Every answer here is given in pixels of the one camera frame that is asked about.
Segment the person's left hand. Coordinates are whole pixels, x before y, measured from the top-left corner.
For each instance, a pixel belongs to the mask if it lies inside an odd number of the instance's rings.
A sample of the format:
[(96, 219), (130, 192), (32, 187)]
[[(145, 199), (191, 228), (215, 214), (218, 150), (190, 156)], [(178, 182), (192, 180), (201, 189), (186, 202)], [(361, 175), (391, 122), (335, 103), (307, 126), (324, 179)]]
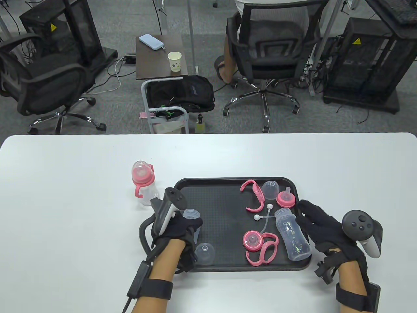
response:
[(166, 216), (164, 220), (155, 217), (151, 229), (151, 247), (154, 248), (163, 241), (178, 239), (186, 243), (186, 249), (194, 252), (196, 249), (194, 234), (202, 225), (203, 220), (200, 217), (187, 219), (179, 211), (174, 212), (173, 217)]

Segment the person's right hand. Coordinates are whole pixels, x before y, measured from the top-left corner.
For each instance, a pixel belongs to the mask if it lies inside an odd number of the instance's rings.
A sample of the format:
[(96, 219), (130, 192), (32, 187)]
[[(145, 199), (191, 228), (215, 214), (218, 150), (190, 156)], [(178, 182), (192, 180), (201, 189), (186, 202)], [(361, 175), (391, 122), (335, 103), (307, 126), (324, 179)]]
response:
[(341, 223), (322, 208), (308, 200), (300, 200), (296, 208), (301, 212), (296, 217), (297, 224), (312, 239), (318, 251), (330, 255), (331, 250), (340, 249), (347, 261), (365, 259), (356, 242), (345, 235)]

